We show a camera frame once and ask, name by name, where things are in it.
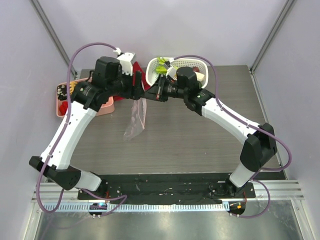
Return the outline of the clear zip top bag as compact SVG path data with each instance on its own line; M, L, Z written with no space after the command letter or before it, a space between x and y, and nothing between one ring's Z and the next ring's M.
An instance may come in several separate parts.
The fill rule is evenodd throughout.
M130 122L123 134L123 140L125 142L132 140L144 131L146 114L147 100L145 98L135 100L131 108Z

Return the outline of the toy purple onion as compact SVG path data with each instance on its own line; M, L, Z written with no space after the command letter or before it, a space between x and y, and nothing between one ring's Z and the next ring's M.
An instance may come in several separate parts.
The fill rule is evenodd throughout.
M199 73L200 69L197 66L195 66L195 67L192 68L192 71L196 72L196 73Z

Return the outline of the toy celery leek stalk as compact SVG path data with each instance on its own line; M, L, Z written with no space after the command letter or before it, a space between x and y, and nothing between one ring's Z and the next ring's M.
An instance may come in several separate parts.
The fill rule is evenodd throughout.
M163 74L163 75L166 74L167 70L164 67L164 63L168 59L169 58L164 58L164 57L158 57L156 59L157 66L155 67L155 72L157 74ZM202 85L204 85L208 79L208 67L201 60L196 60L191 58L179 58L173 62L173 65L177 68L176 72L178 71L178 68L182 68L182 67L190 67L191 69L193 67L198 67L200 72L195 72L195 74L196 74L197 81L201 82Z

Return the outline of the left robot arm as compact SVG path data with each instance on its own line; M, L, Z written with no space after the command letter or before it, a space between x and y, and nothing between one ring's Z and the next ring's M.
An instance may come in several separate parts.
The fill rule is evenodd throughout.
M66 115L49 146L40 156L30 158L31 167L64 190L86 189L97 200L106 195L102 179L72 167L71 157L86 127L110 97L137 100L143 96L142 73L133 70L134 56L125 52L117 58L103 56L96 61L91 79L76 84Z

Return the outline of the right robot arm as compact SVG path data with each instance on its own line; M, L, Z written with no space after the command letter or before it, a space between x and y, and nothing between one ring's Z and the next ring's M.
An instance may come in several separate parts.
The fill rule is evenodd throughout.
M189 110L217 123L243 145L240 163L225 181L224 191L230 197L242 194L247 182L277 153L274 128L250 121L220 103L215 94L202 87L191 67L178 68L176 80L159 75L144 97L158 102L182 99Z

